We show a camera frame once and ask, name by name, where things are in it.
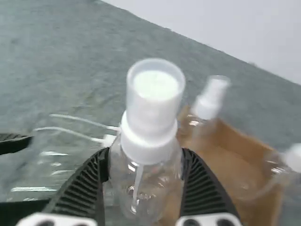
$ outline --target clear plastic bottle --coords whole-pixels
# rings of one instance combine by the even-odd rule
[[[263,172],[267,183],[256,192],[241,197],[254,201],[269,193],[276,185],[285,188],[285,199],[301,206],[301,144],[292,145],[285,153],[272,152],[263,160]]]
[[[151,225],[181,181],[182,150],[175,138],[185,77],[174,64],[146,59],[127,74],[127,110],[110,148],[110,180],[127,218]]]
[[[230,79],[222,75],[210,76],[204,91],[197,96],[190,112],[181,123],[180,133],[185,137],[199,137],[214,130],[214,122],[222,107]]]

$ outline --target mounting hole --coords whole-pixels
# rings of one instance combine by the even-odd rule
[[[36,224],[36,226],[54,226],[54,222],[52,220],[43,220]]]
[[[199,222],[194,219],[188,219],[184,221],[183,226],[201,226]]]
[[[234,226],[234,224],[227,219],[220,219],[217,221],[217,226]]]

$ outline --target bottle neck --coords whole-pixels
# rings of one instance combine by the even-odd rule
[[[177,133],[177,121],[165,133],[147,136],[136,133],[127,120],[127,113],[124,112],[121,120],[121,146],[128,158],[138,164],[153,165],[162,161],[168,161],[176,149],[175,135]]]

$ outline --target spray bottle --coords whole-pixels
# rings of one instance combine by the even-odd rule
[[[109,174],[123,214],[144,225],[162,217],[167,194],[181,180],[175,135],[184,88],[181,70],[162,59],[137,62],[127,74],[127,108]]]
[[[196,97],[190,112],[180,127],[182,137],[197,138],[213,131],[214,120],[222,108],[222,102],[230,79],[222,75],[210,76],[203,92]]]

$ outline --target white tube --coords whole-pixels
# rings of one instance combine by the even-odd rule
[[[98,122],[95,122],[95,121],[91,121],[89,119],[84,119],[84,118],[80,118],[80,117],[76,117],[76,116],[71,116],[71,115],[66,115],[66,114],[50,114],[49,116],[50,117],[56,117],[56,118],[63,118],[63,119],[71,119],[71,120],[76,120],[76,121],[83,121],[83,122],[86,122],[86,123],[89,123],[89,124],[92,124],[92,125],[95,125],[95,126],[103,127],[103,128],[106,128],[106,129],[120,131],[119,127],[107,126],[107,125],[104,125],[102,123],[98,123]]]
[[[65,129],[65,128],[62,128],[62,127],[48,126],[48,127],[36,128],[33,131],[42,131],[42,130],[58,130],[58,131],[61,131],[61,132],[65,132],[65,133],[75,135],[77,137],[81,137],[81,138],[84,138],[84,139],[87,139],[87,140],[94,141],[94,142],[97,142],[97,143],[102,144],[104,142],[103,139],[96,138],[96,137],[89,137],[89,136],[84,135],[82,133],[78,133],[76,131],[73,131],[73,130],[70,130],[70,129]]]
[[[133,211],[136,210],[138,189],[139,189],[139,185],[140,185],[140,182],[141,182],[141,179],[142,179],[142,175],[143,175],[143,166],[139,165],[138,168],[137,168],[136,178],[135,178],[135,182],[134,182],[133,203],[132,203],[132,210]]]

